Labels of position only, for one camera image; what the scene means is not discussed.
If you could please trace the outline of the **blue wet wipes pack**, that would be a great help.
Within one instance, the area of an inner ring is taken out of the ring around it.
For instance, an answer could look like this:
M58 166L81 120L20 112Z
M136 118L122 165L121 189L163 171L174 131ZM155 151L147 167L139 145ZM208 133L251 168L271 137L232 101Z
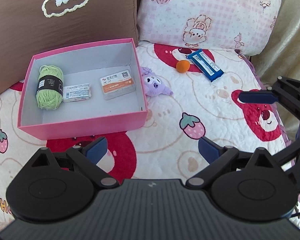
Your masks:
M202 49L192 52L186 58L191 60L210 82L215 81L224 74L221 68Z

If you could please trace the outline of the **purple plush toy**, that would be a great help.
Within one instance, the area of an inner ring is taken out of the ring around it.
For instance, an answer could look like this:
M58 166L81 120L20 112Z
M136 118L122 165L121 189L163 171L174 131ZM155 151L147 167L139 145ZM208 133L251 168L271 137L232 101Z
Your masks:
M172 95L173 92L169 87L167 87L151 70L151 68L142 67L141 68L143 88L145 94L150 97L158 95Z

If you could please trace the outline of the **beige satin blanket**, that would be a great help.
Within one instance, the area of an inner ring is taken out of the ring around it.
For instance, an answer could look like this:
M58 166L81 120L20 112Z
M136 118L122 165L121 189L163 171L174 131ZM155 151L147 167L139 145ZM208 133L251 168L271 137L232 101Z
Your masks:
M252 63L264 85L278 76L300 80L300 0L282 0L269 42Z

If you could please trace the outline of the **small white medicine box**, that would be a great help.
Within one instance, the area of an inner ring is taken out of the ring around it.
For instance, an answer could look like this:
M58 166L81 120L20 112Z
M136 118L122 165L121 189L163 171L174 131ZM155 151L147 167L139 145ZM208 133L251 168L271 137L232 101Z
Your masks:
M63 102L89 100L90 97L91 91L89 83L63 87Z

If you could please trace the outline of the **white red bear quilt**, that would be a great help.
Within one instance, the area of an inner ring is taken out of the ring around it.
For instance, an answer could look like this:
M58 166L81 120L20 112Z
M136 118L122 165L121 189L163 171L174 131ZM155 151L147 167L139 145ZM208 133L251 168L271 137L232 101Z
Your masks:
M106 134L108 150L98 166L117 180L189 179L209 163L198 150L203 136L246 151L262 146L272 154L289 145L275 105L244 106L238 100L243 90L263 88L246 57L232 50L208 50L207 56L224 72L210 82L195 65L184 74L177 72L177 62L189 53L179 47L139 44L140 64L173 93L147 98L146 121L140 129ZM18 82L0 95L0 231L13 220L6 189L40 146L63 152L95 140L93 135L39 140L21 131L17 117L22 90Z

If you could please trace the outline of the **pink cardboard box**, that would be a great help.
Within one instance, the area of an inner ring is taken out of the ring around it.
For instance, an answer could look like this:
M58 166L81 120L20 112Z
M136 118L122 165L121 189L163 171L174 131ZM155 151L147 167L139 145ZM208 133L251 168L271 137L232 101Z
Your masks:
M40 139L130 131L145 124L146 97L131 38L34 55L17 126Z

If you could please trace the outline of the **green yarn skein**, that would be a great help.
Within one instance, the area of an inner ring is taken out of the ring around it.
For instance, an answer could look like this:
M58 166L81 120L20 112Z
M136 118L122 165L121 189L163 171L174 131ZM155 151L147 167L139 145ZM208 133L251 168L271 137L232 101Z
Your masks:
M63 100L63 71L53 65L39 68L36 101L39 109L56 110Z

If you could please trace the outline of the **clear orange-white card box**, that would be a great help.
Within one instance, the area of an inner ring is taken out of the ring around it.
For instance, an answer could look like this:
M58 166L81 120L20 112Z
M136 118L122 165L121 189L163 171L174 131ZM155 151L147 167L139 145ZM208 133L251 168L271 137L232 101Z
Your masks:
M100 84L105 100L129 94L136 89L135 81L128 69L101 77Z

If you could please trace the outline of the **pink checked cartoon pillow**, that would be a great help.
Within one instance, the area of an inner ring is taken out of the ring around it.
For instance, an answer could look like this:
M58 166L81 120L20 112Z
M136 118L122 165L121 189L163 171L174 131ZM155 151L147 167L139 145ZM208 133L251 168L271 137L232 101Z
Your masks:
M259 54L267 45L281 0L140 0L143 41L189 49L237 49Z

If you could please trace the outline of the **orange sponge ball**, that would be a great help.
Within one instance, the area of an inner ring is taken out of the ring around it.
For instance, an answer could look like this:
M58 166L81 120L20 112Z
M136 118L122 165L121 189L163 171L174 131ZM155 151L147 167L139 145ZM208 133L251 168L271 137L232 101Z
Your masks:
M187 60L180 60L176 63L176 70L179 72L179 73L186 73L189 69L190 69L190 62L187 61Z

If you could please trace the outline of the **brown embroidered cushion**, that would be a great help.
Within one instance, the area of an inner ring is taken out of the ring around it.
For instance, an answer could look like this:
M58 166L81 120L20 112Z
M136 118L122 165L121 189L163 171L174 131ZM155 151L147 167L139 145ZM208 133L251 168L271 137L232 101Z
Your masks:
M76 44L139 39L137 0L0 0L0 94L33 55Z

